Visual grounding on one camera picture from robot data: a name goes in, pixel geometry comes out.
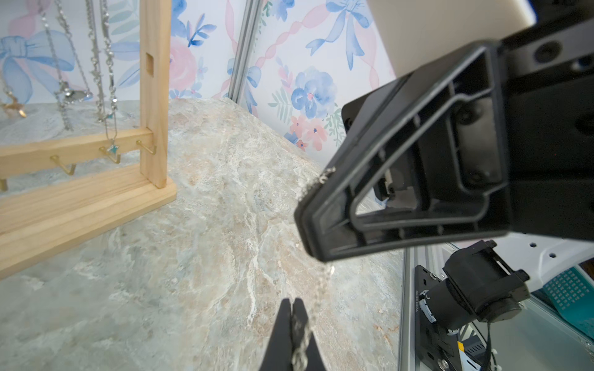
teal basket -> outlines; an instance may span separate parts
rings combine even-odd
[[[559,314],[594,340],[594,282],[580,267],[549,281],[543,289]]]

black cable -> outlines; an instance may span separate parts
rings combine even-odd
[[[478,334],[481,336],[481,339],[482,339],[483,343],[485,343],[485,344],[486,344],[486,339],[485,339],[485,337],[483,336],[483,334],[482,334],[481,330],[479,330],[479,327],[476,325],[476,323],[474,323],[474,321],[473,321],[473,322],[471,322],[471,323],[474,325],[476,332],[478,332]],[[491,356],[493,357],[493,364],[497,366],[497,359],[495,359],[495,355],[494,355],[494,354],[492,354]]]
[[[486,354],[485,360],[481,364],[479,371],[490,371],[491,370],[491,323],[486,323]]]

gold hook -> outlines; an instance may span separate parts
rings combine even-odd
[[[66,174],[68,174],[70,176],[74,175],[74,170],[76,169],[76,164],[70,165],[70,170],[68,170],[68,168],[66,166],[64,166],[64,164],[60,161],[60,156],[58,156],[57,154],[53,155],[49,159],[52,160],[53,162],[55,162],[56,165],[61,167],[62,170],[64,170],[64,172]]]
[[[119,161],[121,159],[121,155],[117,155],[115,158],[113,158],[109,152],[105,149],[105,147],[100,147],[99,151],[101,151],[101,153],[103,153],[105,155],[105,157],[109,158],[109,160],[111,160],[111,162],[113,162],[114,164],[119,164]]]
[[[156,145],[153,146],[153,149],[151,150],[150,148],[148,148],[147,146],[145,146],[143,144],[142,140],[140,140],[140,139],[136,141],[136,144],[139,145],[140,147],[144,148],[145,150],[147,150],[147,152],[150,153],[150,154],[157,153],[157,146]]]

marble surface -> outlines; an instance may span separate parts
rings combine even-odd
[[[27,109],[0,117],[0,145],[101,131],[90,104],[71,113],[74,133],[55,106]],[[121,110],[121,128],[138,125],[137,102]],[[313,302],[321,264],[293,211],[320,170],[228,99],[172,101],[177,200],[0,281],[0,370],[257,370],[281,299]],[[64,180],[11,178],[9,194]],[[402,252],[334,266],[315,330],[327,369],[397,369]]]

wooden frame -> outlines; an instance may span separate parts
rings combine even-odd
[[[141,128],[116,139],[118,153],[140,150],[140,165],[0,198],[0,279],[176,198],[167,177],[171,1],[140,1],[140,20]],[[97,134],[0,147],[0,185],[43,169],[73,172],[70,164],[104,157],[108,146]]]

